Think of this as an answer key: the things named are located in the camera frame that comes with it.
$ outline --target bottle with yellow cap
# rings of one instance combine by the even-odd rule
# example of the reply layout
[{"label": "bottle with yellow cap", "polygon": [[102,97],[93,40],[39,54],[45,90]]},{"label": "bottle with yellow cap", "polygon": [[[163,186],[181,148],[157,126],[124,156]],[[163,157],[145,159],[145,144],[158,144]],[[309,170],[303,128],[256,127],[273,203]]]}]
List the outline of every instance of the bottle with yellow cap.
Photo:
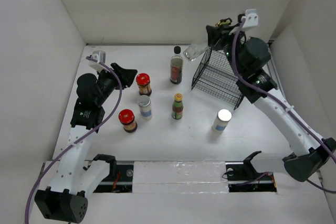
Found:
[{"label": "bottle with yellow cap", "polygon": [[183,116],[183,102],[182,102],[182,95],[176,94],[174,97],[174,103],[173,103],[173,113],[172,117],[173,119],[181,119]]}]

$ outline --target white wall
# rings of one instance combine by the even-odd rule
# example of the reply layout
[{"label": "white wall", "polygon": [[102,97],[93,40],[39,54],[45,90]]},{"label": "white wall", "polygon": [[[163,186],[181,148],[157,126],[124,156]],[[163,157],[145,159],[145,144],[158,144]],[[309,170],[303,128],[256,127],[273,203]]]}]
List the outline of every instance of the white wall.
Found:
[{"label": "white wall", "polygon": [[0,15],[0,222],[22,224],[84,42],[61,0],[0,0]]},{"label": "white wall", "polygon": [[[272,45],[286,97],[325,137],[336,138],[335,0],[300,0],[289,26]],[[336,165],[321,169],[326,188],[336,190]],[[336,220],[336,195],[327,194]]]},{"label": "white wall", "polygon": [[289,0],[62,0],[87,43],[189,43],[222,18],[257,8],[268,40]]}]

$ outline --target jar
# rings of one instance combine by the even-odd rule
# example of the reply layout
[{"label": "jar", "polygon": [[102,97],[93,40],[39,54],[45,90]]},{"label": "jar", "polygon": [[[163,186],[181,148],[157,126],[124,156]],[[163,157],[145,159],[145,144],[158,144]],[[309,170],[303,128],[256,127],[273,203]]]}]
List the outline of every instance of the jar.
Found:
[{"label": "jar", "polygon": [[128,133],[132,133],[138,128],[135,116],[131,110],[122,110],[119,113],[119,121],[124,125],[124,130]]},{"label": "jar", "polygon": [[141,95],[138,98],[138,106],[140,109],[141,116],[144,119],[150,120],[153,117],[151,99],[147,95]]},{"label": "jar", "polygon": [[212,130],[218,134],[221,134],[226,128],[227,124],[231,120],[232,114],[228,110],[220,110],[215,118]]},{"label": "jar", "polygon": [[150,96],[152,93],[152,89],[151,89],[151,80],[149,78],[149,75],[146,73],[140,73],[137,76],[136,81],[139,87],[140,95]]},{"label": "jar", "polygon": [[176,94],[174,97],[174,103],[173,103],[173,112],[172,117],[173,119],[181,119],[183,116],[183,102],[182,102],[182,95]]}]

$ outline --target wire rack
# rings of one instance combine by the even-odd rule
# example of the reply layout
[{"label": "wire rack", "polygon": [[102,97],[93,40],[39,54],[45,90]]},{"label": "wire rack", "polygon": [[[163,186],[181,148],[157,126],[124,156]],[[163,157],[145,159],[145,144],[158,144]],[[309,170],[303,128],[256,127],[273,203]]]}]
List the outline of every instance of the wire rack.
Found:
[{"label": "wire rack", "polygon": [[239,107],[243,100],[230,63],[223,51],[208,49],[194,74],[192,87]]}]

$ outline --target white container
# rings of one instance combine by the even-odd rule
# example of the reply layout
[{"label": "white container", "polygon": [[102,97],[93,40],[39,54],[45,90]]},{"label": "white container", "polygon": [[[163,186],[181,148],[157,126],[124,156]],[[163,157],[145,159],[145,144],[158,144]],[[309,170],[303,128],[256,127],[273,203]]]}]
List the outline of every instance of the white container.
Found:
[{"label": "white container", "polygon": [[151,99],[147,95],[141,95],[138,98],[138,106],[140,109],[141,116],[146,119],[150,120],[153,115],[152,115],[152,103]]},{"label": "white container", "polygon": [[232,114],[228,110],[220,110],[216,116],[214,124],[212,125],[212,130],[221,134],[231,120],[231,117]]}]

